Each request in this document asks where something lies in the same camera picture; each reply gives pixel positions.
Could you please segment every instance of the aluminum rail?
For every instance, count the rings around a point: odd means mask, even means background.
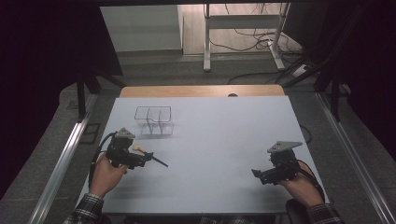
[[[329,103],[326,99],[324,93],[316,93],[317,99],[320,103],[321,108],[326,114],[327,119],[329,120],[332,128],[337,135],[338,140],[343,146],[346,155],[355,170],[363,188],[366,190],[369,199],[371,200],[376,212],[381,218],[382,223],[384,224],[395,224],[395,217],[389,209],[389,205],[382,195],[378,185],[374,182],[372,177],[367,171],[367,168],[364,166],[359,153],[354,148],[352,142],[349,140],[346,131],[343,128],[341,122],[338,122],[335,117],[332,115],[332,112],[329,109]]]
[[[82,133],[91,116],[92,108],[96,101],[96,98],[97,95],[95,94],[90,94],[90,96],[88,97],[86,103],[87,114],[81,123],[76,123],[73,131],[71,132],[69,139],[64,146],[64,151],[62,152],[58,162],[56,163],[55,168],[53,169],[53,172],[49,178],[49,181],[47,182],[47,185],[44,188],[44,191],[41,194],[40,199],[38,200],[38,203],[35,206],[35,210],[30,217],[28,223],[43,223],[46,219],[53,200],[55,199],[55,195],[62,184],[64,175],[67,171],[70,161],[73,158],[74,152],[76,151],[78,141],[82,136]]]

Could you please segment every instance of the dark curtain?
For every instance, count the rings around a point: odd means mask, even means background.
[[[348,102],[396,160],[396,6],[371,1],[346,42],[337,68],[352,90]]]
[[[3,2],[0,29],[3,197],[76,73],[95,76],[93,67],[108,75],[122,73],[99,7]]]

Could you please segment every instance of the hand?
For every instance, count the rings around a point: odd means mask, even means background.
[[[300,162],[300,167],[313,175],[311,170],[303,162]],[[324,203],[320,197],[318,190],[312,184],[312,182],[303,174],[298,173],[292,180],[282,180],[279,182],[280,185],[290,193],[291,196],[298,202],[302,203],[306,207],[312,207],[318,204]]]
[[[102,198],[105,197],[109,191],[119,184],[126,169],[128,169],[128,165],[122,165],[119,168],[113,167],[105,154],[102,154],[96,162],[90,193]]]

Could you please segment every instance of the wooden edge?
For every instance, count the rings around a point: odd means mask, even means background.
[[[285,95],[279,85],[210,85],[125,87],[120,97],[226,97],[231,93],[238,96]]]

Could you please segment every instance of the white table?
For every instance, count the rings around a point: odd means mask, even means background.
[[[138,106],[171,106],[173,134],[141,135],[134,121]],[[136,167],[107,194],[104,213],[285,213],[290,195],[262,185],[251,169],[273,168],[266,150],[276,141],[304,142],[288,96],[118,98],[104,136],[122,127],[169,167],[156,161]],[[306,144],[294,152],[318,177]],[[87,191],[86,184],[80,198]]]

